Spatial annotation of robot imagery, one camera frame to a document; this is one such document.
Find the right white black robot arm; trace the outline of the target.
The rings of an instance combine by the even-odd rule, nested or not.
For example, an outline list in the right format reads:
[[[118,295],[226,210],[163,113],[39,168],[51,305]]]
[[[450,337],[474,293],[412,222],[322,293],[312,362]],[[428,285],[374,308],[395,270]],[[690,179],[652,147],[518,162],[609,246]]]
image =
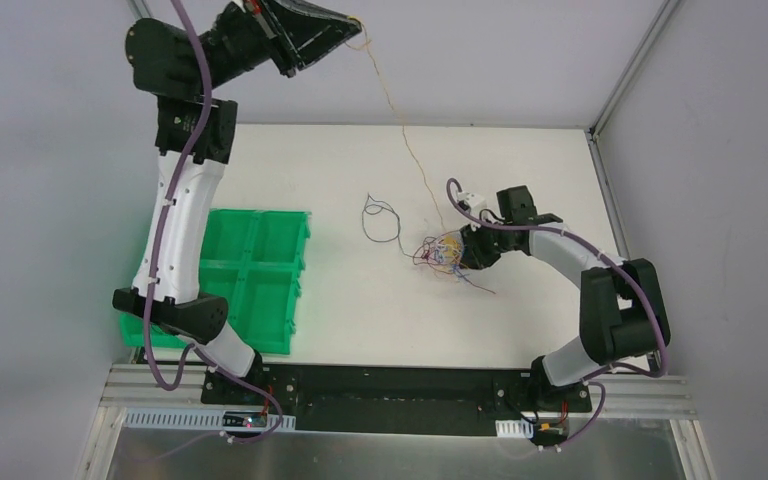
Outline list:
[[[578,333],[532,362],[525,383],[528,406],[558,408],[585,381],[614,368],[665,375],[671,333],[652,262],[597,248],[557,215],[539,212],[526,186],[497,192],[497,212],[454,178],[446,193],[469,221],[459,231],[461,268],[487,269],[503,255],[520,252],[552,267],[579,291]]]

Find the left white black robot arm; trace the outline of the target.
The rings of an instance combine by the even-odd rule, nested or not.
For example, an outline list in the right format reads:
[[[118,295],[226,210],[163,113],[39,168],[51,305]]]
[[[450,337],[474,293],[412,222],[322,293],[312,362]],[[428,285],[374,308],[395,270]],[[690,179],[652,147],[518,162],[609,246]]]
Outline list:
[[[125,56],[136,89],[157,101],[157,193],[144,254],[115,310],[174,335],[187,351],[228,376],[241,404],[257,402],[261,355],[233,330],[229,303],[204,292],[198,268],[210,207],[230,160],[238,105],[214,90],[263,63],[293,77],[363,30],[361,21],[307,1],[232,1],[198,32],[183,4],[179,22],[138,19]]]

